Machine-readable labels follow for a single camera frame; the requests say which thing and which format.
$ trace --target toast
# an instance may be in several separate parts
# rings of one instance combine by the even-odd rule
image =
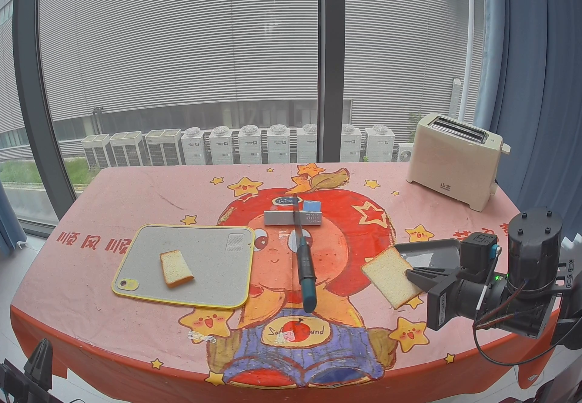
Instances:
[[[170,288],[177,287],[194,279],[179,249],[162,253],[159,255],[159,259],[162,261],[164,281]]]
[[[370,279],[394,309],[402,307],[422,290],[406,278],[406,270],[412,266],[395,247],[377,255],[362,266],[362,271]]]

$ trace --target curtain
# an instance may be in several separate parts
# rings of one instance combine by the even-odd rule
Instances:
[[[0,255],[8,256],[18,241],[26,241],[26,235],[0,182]]]
[[[497,180],[515,205],[557,211],[572,239],[582,232],[582,0],[486,6],[485,29],[503,26],[503,42],[486,36],[482,74],[493,76],[482,82],[474,123],[512,146]]]

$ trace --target toaster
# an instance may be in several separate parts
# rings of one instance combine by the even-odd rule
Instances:
[[[418,122],[406,180],[482,211],[495,194],[501,154],[511,148],[495,133],[440,114]]]

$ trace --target gray cutting board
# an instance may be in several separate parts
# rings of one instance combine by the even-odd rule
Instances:
[[[136,233],[111,287],[124,297],[172,305],[236,308],[249,296],[254,232],[248,227],[145,225]],[[179,249],[194,280],[164,282],[159,255]]]

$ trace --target air conditioning unit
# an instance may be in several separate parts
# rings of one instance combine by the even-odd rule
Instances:
[[[115,133],[111,140],[113,155],[118,166],[146,166],[146,145],[141,131]]]
[[[179,128],[169,130],[152,130],[145,141],[149,151],[149,159],[153,166],[181,166],[180,138],[182,130]]]
[[[353,125],[342,125],[342,144],[339,153],[340,162],[359,162],[362,132]]]
[[[398,145],[398,162],[408,162],[412,157],[413,143]]]
[[[309,123],[297,128],[297,162],[317,161],[317,125]]]
[[[270,164],[288,164],[290,130],[285,125],[272,125],[266,132],[266,149]]]
[[[90,135],[81,141],[89,168],[115,166],[109,135]]]
[[[366,128],[366,156],[368,162],[391,162],[394,151],[394,133],[384,125]]]
[[[205,166],[208,162],[204,132],[197,126],[184,131],[181,139],[184,162],[187,166]]]
[[[228,126],[217,126],[210,133],[210,154],[213,164],[234,164],[235,146],[232,143],[232,130]]]
[[[256,125],[244,125],[239,131],[241,164],[262,164],[261,130]]]

